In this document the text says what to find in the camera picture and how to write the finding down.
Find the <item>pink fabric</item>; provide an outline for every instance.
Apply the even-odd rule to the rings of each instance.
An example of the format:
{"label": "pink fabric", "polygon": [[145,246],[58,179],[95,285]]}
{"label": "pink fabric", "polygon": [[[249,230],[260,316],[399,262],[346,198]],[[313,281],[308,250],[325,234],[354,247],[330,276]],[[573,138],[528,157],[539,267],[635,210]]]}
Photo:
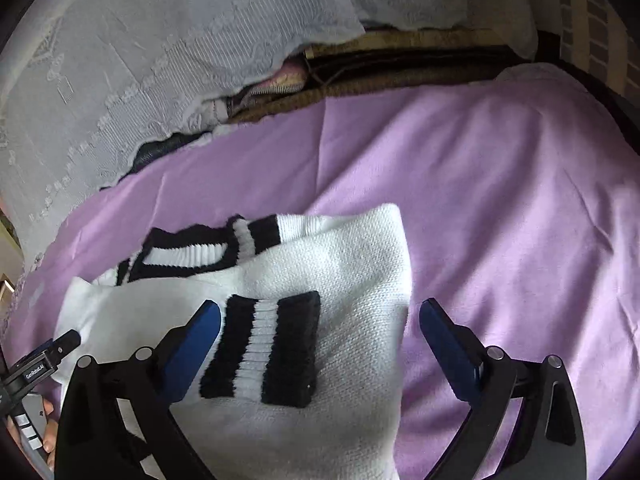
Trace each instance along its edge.
{"label": "pink fabric", "polygon": [[51,336],[71,277],[94,279],[152,226],[356,214],[383,202],[400,206],[414,276],[401,478],[424,478],[466,412],[418,327],[429,296],[514,358],[565,360],[589,478],[599,478],[640,418],[640,158],[606,111],[563,81],[328,99],[167,156],[70,215],[26,280],[6,353]]}

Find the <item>dark fabric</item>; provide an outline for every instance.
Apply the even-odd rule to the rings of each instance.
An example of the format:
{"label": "dark fabric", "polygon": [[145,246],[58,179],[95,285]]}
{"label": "dark fabric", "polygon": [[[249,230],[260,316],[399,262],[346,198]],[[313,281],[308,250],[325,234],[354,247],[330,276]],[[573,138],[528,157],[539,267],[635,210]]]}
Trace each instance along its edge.
{"label": "dark fabric", "polygon": [[280,244],[278,217],[270,215],[249,224],[249,232],[254,239],[255,253],[260,254],[270,247]]}
{"label": "dark fabric", "polygon": [[249,344],[256,303],[257,300],[235,295],[226,301],[218,349],[200,380],[200,395],[205,399],[234,396],[234,379]]}
{"label": "dark fabric", "polygon": [[124,278],[129,270],[129,260],[124,260],[118,264],[118,270],[116,273],[116,285],[122,285]]}
{"label": "dark fabric", "polygon": [[[231,217],[222,228],[211,228],[204,225],[194,225],[177,233],[169,233],[162,229],[153,228],[142,245],[142,250],[131,266],[129,282],[149,278],[188,278],[204,272],[228,269],[238,262],[238,240],[234,234],[233,224],[240,216]],[[223,244],[226,251],[222,258],[214,264],[199,267],[175,267],[149,265],[145,258],[153,248],[173,249],[195,244]]]}
{"label": "dark fabric", "polygon": [[203,134],[204,132],[198,134],[182,134],[180,132],[175,132],[172,133],[168,139],[145,142],[139,147],[138,152],[133,159],[131,169],[127,171],[122,178],[125,178],[130,174],[139,173],[153,161],[158,160],[169,153],[173,153],[175,150],[192,143],[194,140],[198,140]]}
{"label": "dark fabric", "polygon": [[262,383],[262,402],[304,408],[316,391],[320,295],[313,291],[278,302],[278,326]]}

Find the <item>clothing pile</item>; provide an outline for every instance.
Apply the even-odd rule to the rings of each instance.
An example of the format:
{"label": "clothing pile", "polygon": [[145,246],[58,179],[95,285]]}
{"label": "clothing pile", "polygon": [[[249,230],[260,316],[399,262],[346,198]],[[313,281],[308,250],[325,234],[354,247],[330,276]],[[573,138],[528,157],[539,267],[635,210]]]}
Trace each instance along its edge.
{"label": "clothing pile", "polygon": [[[93,283],[72,281],[56,334],[74,328],[82,344],[54,378],[64,397],[80,356],[127,359],[211,300],[220,334],[171,411],[217,478],[397,478],[411,290],[395,205],[350,218],[236,216],[219,228],[152,229]],[[143,466],[151,474],[153,463]]]}

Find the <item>human hand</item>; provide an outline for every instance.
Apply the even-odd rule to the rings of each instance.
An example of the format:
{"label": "human hand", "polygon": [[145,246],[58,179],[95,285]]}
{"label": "human hand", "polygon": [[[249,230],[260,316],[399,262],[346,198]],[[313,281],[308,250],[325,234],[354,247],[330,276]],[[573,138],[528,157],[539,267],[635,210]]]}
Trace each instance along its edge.
{"label": "human hand", "polygon": [[[56,463],[56,439],[58,437],[58,423],[52,418],[48,418],[48,416],[53,413],[53,404],[51,404],[48,400],[44,400],[44,412],[47,415],[47,427],[44,430],[44,439],[42,440],[42,445],[44,447],[44,451],[49,453],[49,458],[47,459],[47,465],[49,469],[53,471]],[[6,428],[9,431],[14,442],[22,450],[22,443],[20,442],[20,432],[18,428],[15,427],[14,421],[11,417],[7,418]]]}

